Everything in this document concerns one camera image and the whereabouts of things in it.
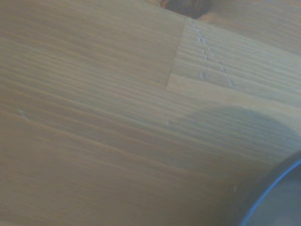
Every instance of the blue rim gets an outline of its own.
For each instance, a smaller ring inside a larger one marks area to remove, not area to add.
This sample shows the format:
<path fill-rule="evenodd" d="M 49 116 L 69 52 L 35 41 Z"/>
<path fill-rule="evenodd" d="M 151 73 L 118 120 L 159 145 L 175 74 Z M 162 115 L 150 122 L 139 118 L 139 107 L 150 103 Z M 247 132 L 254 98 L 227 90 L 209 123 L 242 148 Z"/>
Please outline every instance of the blue rim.
<path fill-rule="evenodd" d="M 250 208 L 248 213 L 245 215 L 244 219 L 241 222 L 241 226 L 246 226 L 248 223 L 250 217 L 254 213 L 254 211 L 257 209 L 258 205 L 262 202 L 262 200 L 266 197 L 266 195 L 271 191 L 271 189 L 280 181 L 282 180 L 288 173 L 293 171 L 295 168 L 297 168 L 301 164 L 301 159 L 298 160 L 294 165 L 292 165 L 290 168 L 288 168 L 276 181 L 268 187 L 268 189 L 261 195 L 261 197 L 253 204 L 253 206 Z"/>
<path fill-rule="evenodd" d="M 227 218 L 226 216 L 222 225 L 246 226 L 258 205 L 271 189 L 297 167 L 301 167 L 301 151 L 288 157 L 275 167 L 254 187 L 254 190 L 248 196 L 244 196 L 245 198 L 240 198 L 236 202 L 233 202 L 232 208 L 230 208 L 232 210 L 232 213 L 230 213 L 232 217 Z"/>

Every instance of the bowl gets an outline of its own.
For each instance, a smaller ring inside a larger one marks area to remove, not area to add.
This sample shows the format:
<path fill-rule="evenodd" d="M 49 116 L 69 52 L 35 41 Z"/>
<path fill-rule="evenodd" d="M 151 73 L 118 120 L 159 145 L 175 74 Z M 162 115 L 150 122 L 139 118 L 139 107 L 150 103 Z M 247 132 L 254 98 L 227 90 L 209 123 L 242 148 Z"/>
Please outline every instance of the bowl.
<path fill-rule="evenodd" d="M 284 160 L 231 206 L 227 226 L 301 225 L 301 152 Z"/>

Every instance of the dark object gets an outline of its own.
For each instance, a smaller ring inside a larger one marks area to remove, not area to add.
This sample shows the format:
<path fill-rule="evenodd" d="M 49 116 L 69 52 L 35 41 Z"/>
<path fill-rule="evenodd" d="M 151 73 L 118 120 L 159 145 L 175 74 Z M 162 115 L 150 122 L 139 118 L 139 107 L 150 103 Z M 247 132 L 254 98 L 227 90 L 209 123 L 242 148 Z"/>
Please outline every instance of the dark object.
<path fill-rule="evenodd" d="M 223 226 L 301 225 L 301 152 L 272 170 L 244 199 L 230 207 Z"/>
<path fill-rule="evenodd" d="M 161 6 L 173 12 L 198 19 L 211 8 L 211 0 L 162 0 Z"/>

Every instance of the wooden table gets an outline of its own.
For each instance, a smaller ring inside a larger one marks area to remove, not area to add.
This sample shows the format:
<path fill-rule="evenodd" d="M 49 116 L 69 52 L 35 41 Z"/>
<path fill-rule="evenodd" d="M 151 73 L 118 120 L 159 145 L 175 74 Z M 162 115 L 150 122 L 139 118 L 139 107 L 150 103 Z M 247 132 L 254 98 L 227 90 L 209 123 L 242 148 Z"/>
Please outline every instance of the wooden table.
<path fill-rule="evenodd" d="M 0 225 L 213 226 L 301 149 L 286 6 L 291 40 L 252 23 L 250 37 L 220 8 L 2 0 Z"/>

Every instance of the wooden surface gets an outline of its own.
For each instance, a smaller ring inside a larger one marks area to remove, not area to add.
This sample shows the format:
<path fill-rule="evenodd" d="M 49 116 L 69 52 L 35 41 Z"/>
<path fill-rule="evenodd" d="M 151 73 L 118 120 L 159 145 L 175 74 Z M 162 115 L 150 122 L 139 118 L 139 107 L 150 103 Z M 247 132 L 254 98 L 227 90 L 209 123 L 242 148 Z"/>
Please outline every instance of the wooden surface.
<path fill-rule="evenodd" d="M 1 226 L 212 226 L 301 149 L 298 55 L 143 0 L 0 20 Z"/>

